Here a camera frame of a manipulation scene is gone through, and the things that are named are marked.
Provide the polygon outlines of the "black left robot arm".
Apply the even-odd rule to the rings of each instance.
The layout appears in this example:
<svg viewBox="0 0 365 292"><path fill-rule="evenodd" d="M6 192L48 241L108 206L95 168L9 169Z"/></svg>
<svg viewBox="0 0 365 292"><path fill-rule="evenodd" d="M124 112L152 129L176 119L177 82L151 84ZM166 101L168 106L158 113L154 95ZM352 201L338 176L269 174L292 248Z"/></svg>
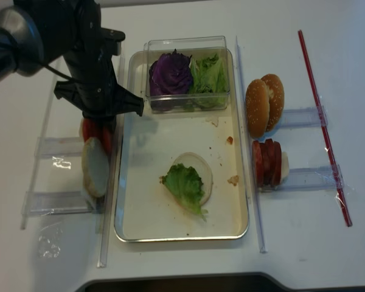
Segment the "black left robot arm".
<svg viewBox="0 0 365 292"><path fill-rule="evenodd" d="M142 114L142 98L117 82L112 58L125 34L101 26L94 1L15 1L0 11L0 81L12 72L25 77L63 57L69 74L54 88L85 118L111 121Z"/></svg>

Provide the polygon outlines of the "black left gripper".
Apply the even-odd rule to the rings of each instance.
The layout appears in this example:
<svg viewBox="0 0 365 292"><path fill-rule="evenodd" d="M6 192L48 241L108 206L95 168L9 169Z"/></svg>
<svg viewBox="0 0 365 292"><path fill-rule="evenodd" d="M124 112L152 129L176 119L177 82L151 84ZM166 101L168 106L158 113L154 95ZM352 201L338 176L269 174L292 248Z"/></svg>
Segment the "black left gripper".
<svg viewBox="0 0 365 292"><path fill-rule="evenodd" d="M101 28L64 54L73 81L57 82L54 94L78 108L84 118L113 119L118 114L142 117L144 100L117 83L112 56L120 55L121 31Z"/></svg>

